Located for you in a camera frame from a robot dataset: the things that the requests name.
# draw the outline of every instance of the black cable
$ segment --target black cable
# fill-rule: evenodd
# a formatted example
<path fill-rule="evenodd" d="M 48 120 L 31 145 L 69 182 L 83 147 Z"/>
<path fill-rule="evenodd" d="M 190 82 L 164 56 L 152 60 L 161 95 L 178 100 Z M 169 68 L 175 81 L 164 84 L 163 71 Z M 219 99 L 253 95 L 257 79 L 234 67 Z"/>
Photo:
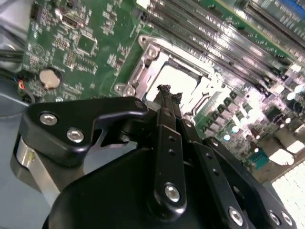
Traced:
<path fill-rule="evenodd" d="M 15 50 L 1 50 L 0 49 L 0 56 L 3 57 L 22 57 L 24 55 L 24 51 L 15 51 Z"/>
<path fill-rule="evenodd" d="M 23 39 L 12 33 L 11 31 L 7 30 L 5 27 L 0 25 L 0 33 L 3 34 L 7 39 L 9 39 L 14 44 L 18 45 L 20 48 L 24 48 L 25 42 Z"/>
<path fill-rule="evenodd" d="M 0 56 L 0 61 L 2 62 L 14 62 L 14 63 L 21 63 L 21 57 L 8 57 L 8 56 Z"/>

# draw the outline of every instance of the screw hole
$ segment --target screw hole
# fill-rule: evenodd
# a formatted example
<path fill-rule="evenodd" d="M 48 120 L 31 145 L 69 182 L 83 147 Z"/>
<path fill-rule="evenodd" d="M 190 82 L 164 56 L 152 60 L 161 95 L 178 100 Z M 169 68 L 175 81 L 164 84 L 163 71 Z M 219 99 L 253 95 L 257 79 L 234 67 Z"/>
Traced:
<path fill-rule="evenodd" d="M 217 169 L 213 168 L 213 172 L 214 172 L 214 174 L 215 174 L 216 176 L 219 176 L 219 173 L 218 173 Z"/>
<path fill-rule="evenodd" d="M 172 150 L 172 149 L 169 149 L 168 152 L 169 152 L 172 156 L 175 156 L 175 155 L 176 155 L 175 151 Z"/>
<path fill-rule="evenodd" d="M 207 157 L 208 159 L 212 160 L 212 156 L 209 155 L 208 153 L 206 154 L 206 157 Z"/>
<path fill-rule="evenodd" d="M 170 141 L 172 141 L 172 142 L 175 142 L 175 141 L 176 141 L 176 138 L 174 138 L 173 136 L 169 136 L 168 138 L 169 138 Z"/>
<path fill-rule="evenodd" d="M 143 44 L 146 43 L 146 38 L 145 37 L 141 37 L 141 43 L 143 43 Z"/>

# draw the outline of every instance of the black metal bracket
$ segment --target black metal bracket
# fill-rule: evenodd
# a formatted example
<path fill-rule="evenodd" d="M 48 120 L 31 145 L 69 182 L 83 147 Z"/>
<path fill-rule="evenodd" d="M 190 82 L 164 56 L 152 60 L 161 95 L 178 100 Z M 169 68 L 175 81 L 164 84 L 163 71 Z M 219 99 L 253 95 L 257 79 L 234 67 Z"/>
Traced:
<path fill-rule="evenodd" d="M 146 105 L 134 97 L 34 104 L 23 114 L 19 133 L 32 149 L 71 167 L 83 162 L 95 128 L 106 129 L 120 120 L 143 118 L 147 112 Z"/>
<path fill-rule="evenodd" d="M 148 205 L 161 220 L 174 221 L 186 209 L 182 142 L 176 131 L 176 118 L 169 88 L 165 86 L 159 89 L 158 95 L 162 101 L 152 136 L 155 166 L 153 192 L 149 195 Z"/>

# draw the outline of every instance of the white connector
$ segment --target white connector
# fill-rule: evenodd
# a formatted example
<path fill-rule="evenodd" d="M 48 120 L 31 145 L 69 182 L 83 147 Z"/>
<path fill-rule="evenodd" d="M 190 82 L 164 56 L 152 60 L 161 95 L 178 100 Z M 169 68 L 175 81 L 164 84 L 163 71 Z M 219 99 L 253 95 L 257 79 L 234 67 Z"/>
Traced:
<path fill-rule="evenodd" d="M 147 9 L 150 3 L 150 0 L 137 0 L 137 4 L 143 7 L 144 9 Z"/>

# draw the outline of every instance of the surface-mounted component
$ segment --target surface-mounted component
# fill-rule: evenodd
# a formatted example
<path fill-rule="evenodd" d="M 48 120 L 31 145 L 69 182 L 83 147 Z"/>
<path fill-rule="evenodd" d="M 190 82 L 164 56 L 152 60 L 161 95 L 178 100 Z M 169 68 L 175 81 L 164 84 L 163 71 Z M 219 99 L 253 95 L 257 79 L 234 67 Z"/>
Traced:
<path fill-rule="evenodd" d="M 234 91 L 230 92 L 230 97 L 236 104 L 240 104 L 243 101 L 243 98 L 236 94 Z"/>
<path fill-rule="evenodd" d="M 239 108 L 231 99 L 226 98 L 224 100 L 224 105 L 230 110 L 231 112 L 235 113 L 235 111 Z"/>
<path fill-rule="evenodd" d="M 83 52 L 86 55 L 91 55 L 97 46 L 97 40 L 81 34 L 77 40 L 77 50 Z"/>
<path fill-rule="evenodd" d="M 206 126 L 203 127 L 203 133 L 206 137 L 212 137 L 216 135 L 216 132 Z"/>
<path fill-rule="evenodd" d="M 214 113 L 213 114 L 213 119 L 216 123 L 218 123 L 219 125 L 224 125 L 226 123 L 226 120 L 224 118 L 222 118 L 219 114 Z"/>
<path fill-rule="evenodd" d="M 62 73 L 54 68 L 42 69 L 39 79 L 45 88 L 57 88 L 62 82 Z"/>
<path fill-rule="evenodd" d="M 259 147 L 257 146 L 257 144 L 255 143 L 255 142 L 250 142 L 250 147 L 251 147 L 251 149 L 255 152 L 255 153 L 257 153 L 258 151 L 259 151 Z"/>
<path fill-rule="evenodd" d="M 208 121 L 208 125 L 215 132 L 218 132 L 220 130 L 220 126 L 217 123 L 213 122 L 212 120 Z"/>
<path fill-rule="evenodd" d="M 218 108 L 217 108 L 219 114 L 224 117 L 226 120 L 229 120 L 232 116 L 233 116 L 233 113 L 231 113 L 228 109 L 226 109 L 223 105 L 220 105 Z"/>
<path fill-rule="evenodd" d="M 39 21 L 41 17 L 41 12 L 42 6 L 37 3 L 33 3 L 32 8 L 30 10 L 30 18 L 32 20 Z"/>
<path fill-rule="evenodd" d="M 251 128 L 250 131 L 251 131 L 253 137 L 254 137 L 256 140 L 260 139 L 261 136 L 260 136 L 259 132 L 258 132 L 255 128 Z"/>

